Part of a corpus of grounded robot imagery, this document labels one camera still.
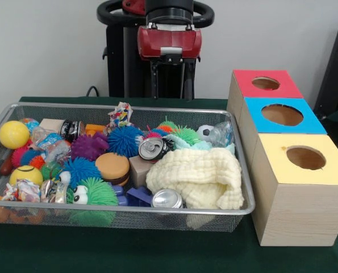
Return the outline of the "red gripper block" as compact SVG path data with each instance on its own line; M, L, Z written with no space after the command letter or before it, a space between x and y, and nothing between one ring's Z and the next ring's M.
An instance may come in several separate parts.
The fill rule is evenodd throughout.
M184 98L194 99L195 63L202 46L200 30L160 30L139 27L137 47L142 60L151 64L152 97L158 99L158 60L185 63Z

